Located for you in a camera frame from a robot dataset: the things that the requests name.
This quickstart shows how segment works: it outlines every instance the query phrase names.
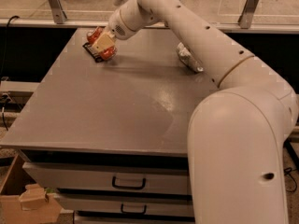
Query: brown box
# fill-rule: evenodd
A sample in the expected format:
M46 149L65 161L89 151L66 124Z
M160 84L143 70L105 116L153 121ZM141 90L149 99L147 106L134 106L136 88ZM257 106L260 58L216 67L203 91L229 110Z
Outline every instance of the brown box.
M54 193L46 191L22 169L24 161L17 155L0 188L0 202L7 224L55 223L62 207Z

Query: black handle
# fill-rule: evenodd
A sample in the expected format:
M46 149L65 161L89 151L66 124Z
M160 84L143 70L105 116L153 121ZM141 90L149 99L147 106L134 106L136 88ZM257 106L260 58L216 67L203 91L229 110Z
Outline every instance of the black handle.
M124 214L135 214L135 215L144 215L147 212L147 206L144 205L143 210L141 212L127 212L123 210L124 204L121 205L121 212Z
M115 189L129 189L129 190L142 190L144 187L146 187L147 179L142 179L142 184L139 187L130 187L130 186L121 186L116 184L116 176L113 176L112 179L112 187Z

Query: gray table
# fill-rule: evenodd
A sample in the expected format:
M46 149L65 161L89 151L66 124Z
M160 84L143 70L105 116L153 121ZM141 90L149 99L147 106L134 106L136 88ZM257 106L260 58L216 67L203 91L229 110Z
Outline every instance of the gray table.
M186 157L189 119L217 88L186 68L169 30L118 41L117 56L95 63L78 29L1 147Z

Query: drawer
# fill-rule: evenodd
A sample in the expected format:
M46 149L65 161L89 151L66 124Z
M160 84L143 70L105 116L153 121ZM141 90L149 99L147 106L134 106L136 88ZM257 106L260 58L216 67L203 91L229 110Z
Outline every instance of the drawer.
M186 170L26 162L42 187L191 195Z
M114 195L57 193L55 199L67 210L131 216L194 217L192 201Z
M162 218L162 219L132 219L126 217L101 217L102 215L98 215L98 217L82 217L77 213L74 214L74 224L195 224L195 221L191 218L181 218L178 220L175 217L173 220Z

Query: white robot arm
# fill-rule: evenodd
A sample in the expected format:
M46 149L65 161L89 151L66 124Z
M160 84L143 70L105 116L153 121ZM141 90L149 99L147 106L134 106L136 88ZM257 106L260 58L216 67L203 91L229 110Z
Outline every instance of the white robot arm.
M298 118L294 90L179 0L129 0L106 31L127 39L157 21L168 24L220 88L197 106L189 126L196 223L287 224L282 149Z

